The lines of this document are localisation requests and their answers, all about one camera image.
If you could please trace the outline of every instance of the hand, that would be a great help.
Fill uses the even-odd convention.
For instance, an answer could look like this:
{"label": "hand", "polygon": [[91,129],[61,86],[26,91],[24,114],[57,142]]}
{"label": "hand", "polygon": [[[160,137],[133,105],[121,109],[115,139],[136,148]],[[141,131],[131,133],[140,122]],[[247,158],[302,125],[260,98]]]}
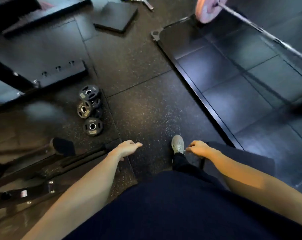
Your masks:
{"label": "hand", "polygon": [[110,153],[115,154],[121,161],[123,161],[123,157],[135,153],[135,151],[141,146],[142,144],[140,142],[134,143],[132,140],[127,140],[118,145]]}
{"label": "hand", "polygon": [[200,140],[194,140],[189,147],[185,149],[186,151],[193,152],[199,157],[206,157],[208,152],[211,150],[211,147],[209,147],[206,143]]}

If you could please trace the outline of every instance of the black pants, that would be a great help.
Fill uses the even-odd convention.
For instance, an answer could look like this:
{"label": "black pants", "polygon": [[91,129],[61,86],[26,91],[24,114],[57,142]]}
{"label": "black pants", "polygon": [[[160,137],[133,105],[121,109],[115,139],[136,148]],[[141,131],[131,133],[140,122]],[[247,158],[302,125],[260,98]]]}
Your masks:
{"label": "black pants", "polygon": [[[275,174],[275,163],[271,158],[241,151],[217,142],[208,142],[207,144],[239,163],[248,165],[271,176]],[[182,153],[175,153],[173,156],[173,170],[189,174],[203,181],[212,183],[217,187],[227,189],[222,175],[211,161],[207,160],[204,167],[205,169],[203,171],[203,169],[191,165]]]}

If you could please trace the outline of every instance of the sticker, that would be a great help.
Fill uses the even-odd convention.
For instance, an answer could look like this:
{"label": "sticker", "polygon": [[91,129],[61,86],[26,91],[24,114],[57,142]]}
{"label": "sticker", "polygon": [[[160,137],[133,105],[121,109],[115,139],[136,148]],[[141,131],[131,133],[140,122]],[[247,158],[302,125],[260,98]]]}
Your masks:
{"label": "sticker", "polygon": [[27,197],[28,196],[28,191],[27,190],[22,190],[21,191],[21,198]]}

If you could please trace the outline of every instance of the person's left hand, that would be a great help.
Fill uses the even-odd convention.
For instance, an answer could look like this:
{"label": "person's left hand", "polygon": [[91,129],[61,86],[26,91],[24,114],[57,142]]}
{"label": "person's left hand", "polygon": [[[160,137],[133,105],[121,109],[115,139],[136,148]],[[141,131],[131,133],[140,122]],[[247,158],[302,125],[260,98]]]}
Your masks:
{"label": "person's left hand", "polygon": [[114,153],[120,158],[121,161],[123,161],[123,157],[127,157],[135,153],[135,151],[141,146],[142,144],[140,142],[134,143],[132,140],[127,140],[118,145],[110,153]]}

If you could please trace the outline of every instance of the sneaker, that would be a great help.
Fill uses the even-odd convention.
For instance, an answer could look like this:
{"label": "sneaker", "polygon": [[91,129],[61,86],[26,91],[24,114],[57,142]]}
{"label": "sneaker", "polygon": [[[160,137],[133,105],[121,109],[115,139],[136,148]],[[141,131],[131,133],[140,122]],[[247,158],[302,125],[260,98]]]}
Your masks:
{"label": "sneaker", "polygon": [[184,141],[180,135],[176,135],[172,138],[171,141],[172,149],[175,153],[183,153],[184,152]]}

